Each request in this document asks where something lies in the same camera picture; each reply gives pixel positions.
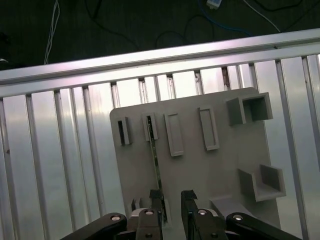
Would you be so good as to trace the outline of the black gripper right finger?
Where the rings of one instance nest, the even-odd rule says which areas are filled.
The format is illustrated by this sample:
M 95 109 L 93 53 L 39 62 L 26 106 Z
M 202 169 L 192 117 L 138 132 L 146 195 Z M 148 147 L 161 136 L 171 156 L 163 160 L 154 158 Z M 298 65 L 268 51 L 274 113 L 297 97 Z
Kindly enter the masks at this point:
M 181 218 L 188 240 L 297 240 L 298 237 L 243 212 L 222 216 L 198 208 L 193 190 L 181 192 Z

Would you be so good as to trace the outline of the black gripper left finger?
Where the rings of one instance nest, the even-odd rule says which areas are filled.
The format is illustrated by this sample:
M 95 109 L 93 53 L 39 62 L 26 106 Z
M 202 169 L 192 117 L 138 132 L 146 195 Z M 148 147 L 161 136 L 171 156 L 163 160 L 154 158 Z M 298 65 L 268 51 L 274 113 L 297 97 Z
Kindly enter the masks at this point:
M 152 189 L 149 198 L 150 208 L 135 209 L 129 218 L 117 212 L 108 213 L 63 239 L 162 240 L 163 194 L 159 189 Z

